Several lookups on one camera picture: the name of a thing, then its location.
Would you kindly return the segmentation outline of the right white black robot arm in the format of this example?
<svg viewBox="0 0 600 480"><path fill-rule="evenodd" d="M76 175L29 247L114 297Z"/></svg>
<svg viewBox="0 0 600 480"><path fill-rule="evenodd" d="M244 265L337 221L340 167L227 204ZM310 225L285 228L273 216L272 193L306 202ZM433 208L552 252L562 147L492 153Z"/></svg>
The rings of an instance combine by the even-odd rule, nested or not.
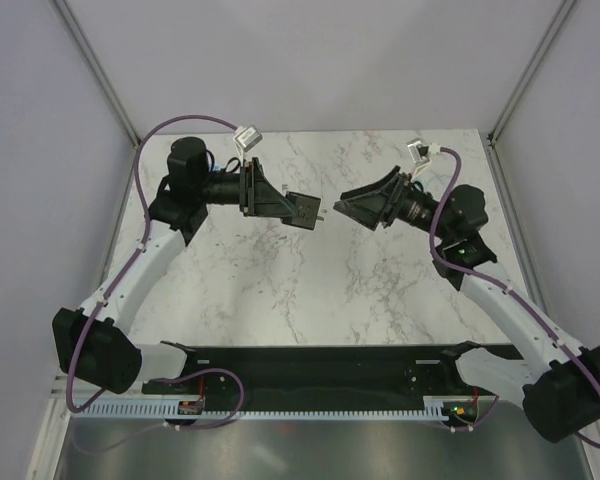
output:
<svg viewBox="0 0 600 480"><path fill-rule="evenodd" d="M480 189L450 184L435 200L394 168L343 193L334 209L370 230L400 220L428 233L438 274L484 311L521 356L507 360L476 343L459 344L437 371L445 391L485 389L522 409L552 443L600 420L600 347L586 348L515 286L479 234L488 221Z"/></svg>

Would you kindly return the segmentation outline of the black cube plug adapter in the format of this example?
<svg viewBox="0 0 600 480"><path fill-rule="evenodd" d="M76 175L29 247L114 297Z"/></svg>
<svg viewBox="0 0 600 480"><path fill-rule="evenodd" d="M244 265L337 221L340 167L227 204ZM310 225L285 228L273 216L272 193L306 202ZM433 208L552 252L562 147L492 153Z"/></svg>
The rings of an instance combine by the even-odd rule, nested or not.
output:
<svg viewBox="0 0 600 480"><path fill-rule="evenodd" d="M291 227L314 230L318 221L321 199L298 192L288 192L285 198L295 207L291 217L284 218L282 223Z"/></svg>

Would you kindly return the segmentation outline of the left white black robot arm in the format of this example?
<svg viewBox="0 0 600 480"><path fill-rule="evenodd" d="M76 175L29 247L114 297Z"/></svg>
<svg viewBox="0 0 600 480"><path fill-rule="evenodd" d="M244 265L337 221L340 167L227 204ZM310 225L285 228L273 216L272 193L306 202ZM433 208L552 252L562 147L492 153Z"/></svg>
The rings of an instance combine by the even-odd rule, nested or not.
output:
<svg viewBox="0 0 600 480"><path fill-rule="evenodd" d="M130 340L137 312L199 231L210 206L234 205L246 217L291 225L300 213L299 198L273 187L258 159L235 171L218 170L202 139L173 142L167 174L145 206L144 230L127 259L77 309L62 308L52 321L67 382L82 380L116 394L156 378L164 378L178 393L195 389L200 371L187 361L184 347L167 342L137 346Z"/></svg>

